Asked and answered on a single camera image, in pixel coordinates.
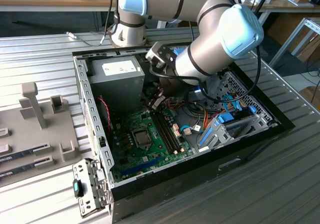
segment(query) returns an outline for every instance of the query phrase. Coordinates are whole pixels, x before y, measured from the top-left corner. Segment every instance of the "metal rail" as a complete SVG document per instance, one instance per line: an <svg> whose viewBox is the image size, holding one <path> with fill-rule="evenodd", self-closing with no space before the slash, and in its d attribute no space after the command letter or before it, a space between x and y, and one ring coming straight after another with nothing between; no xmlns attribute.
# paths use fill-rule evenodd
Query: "metal rail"
<svg viewBox="0 0 320 224"><path fill-rule="evenodd" d="M189 28L147 30L147 34L150 44L191 41ZM97 33L79 35L92 44L101 39ZM100 47L105 48L111 48L109 40ZM83 158L90 157L71 53L92 49L66 35L0 39L0 110L19 105L23 82L37 83L40 101L61 94L70 104L81 154ZM255 78L254 55L237 64L251 79ZM301 196L312 201L320 193L320 188L315 188L320 183L319 112L264 62L261 72L258 86L296 128L248 164L129 217L124 223L177 223L185 218L188 223L202 223L206 218L208 222L232 223L241 219L247 223L276 223L301 207ZM72 181L72 169L67 166L0 188L0 199L4 200L0 201L0 223L108 223L107 210L81 219Z"/></svg>

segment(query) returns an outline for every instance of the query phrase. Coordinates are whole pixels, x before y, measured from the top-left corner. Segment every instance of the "cardboard box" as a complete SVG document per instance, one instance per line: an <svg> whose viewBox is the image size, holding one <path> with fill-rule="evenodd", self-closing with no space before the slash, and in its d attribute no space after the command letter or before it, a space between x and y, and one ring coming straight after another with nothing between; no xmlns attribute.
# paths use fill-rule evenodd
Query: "cardboard box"
<svg viewBox="0 0 320 224"><path fill-rule="evenodd" d="M307 100L309 100L311 102L311 99L314 95L314 91L315 91L315 86L309 86L304 88L303 90L300 90L299 93ZM312 101L312 104L318 109L320 110L320 86L318 87L316 93L315 93L315 97Z"/></svg>

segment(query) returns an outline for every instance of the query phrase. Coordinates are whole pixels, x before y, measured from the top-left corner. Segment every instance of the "white cable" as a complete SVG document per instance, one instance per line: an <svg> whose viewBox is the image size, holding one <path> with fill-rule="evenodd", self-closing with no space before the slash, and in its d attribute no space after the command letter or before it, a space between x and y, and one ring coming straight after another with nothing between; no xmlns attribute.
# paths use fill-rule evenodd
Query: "white cable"
<svg viewBox="0 0 320 224"><path fill-rule="evenodd" d="M97 45L92 45L92 44L89 44L87 41L81 39L79 36L71 33L71 32L66 32L66 34L67 34L70 38L72 38L72 39L74 39L74 40L80 40L80 41L84 42L86 45L91 46L91 47L99 47L99 46L101 46L102 43L104 42L105 38L106 38L106 36L103 35L102 38L101 38L101 40L100 40L100 43L99 43L99 44L97 44Z"/></svg>

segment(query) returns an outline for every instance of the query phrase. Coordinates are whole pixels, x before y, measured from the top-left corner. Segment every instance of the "wooden table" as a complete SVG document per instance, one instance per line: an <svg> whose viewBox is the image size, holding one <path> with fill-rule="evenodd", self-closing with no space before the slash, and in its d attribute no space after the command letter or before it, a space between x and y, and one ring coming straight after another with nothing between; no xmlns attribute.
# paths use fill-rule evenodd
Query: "wooden table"
<svg viewBox="0 0 320 224"><path fill-rule="evenodd" d="M110 0L0 0L3 12L100 12Z"/></svg>
<svg viewBox="0 0 320 224"><path fill-rule="evenodd" d="M245 0L247 6L252 6L251 0ZM320 13L320 6L298 7L288 0L271 0L269 4L264 4L260 10L262 12L259 21L264 24L271 13Z"/></svg>

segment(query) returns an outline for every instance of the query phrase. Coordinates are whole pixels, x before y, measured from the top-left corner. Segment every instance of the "side panel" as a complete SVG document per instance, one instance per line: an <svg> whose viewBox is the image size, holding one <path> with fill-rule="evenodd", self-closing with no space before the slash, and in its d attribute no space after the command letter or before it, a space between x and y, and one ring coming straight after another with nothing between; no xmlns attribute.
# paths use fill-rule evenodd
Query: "side panel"
<svg viewBox="0 0 320 224"><path fill-rule="evenodd" d="M166 202L180 193L225 174L245 163L247 157L264 144L267 144L267 142L257 143L161 184L115 201L112 222L120 221L151 206Z"/></svg>

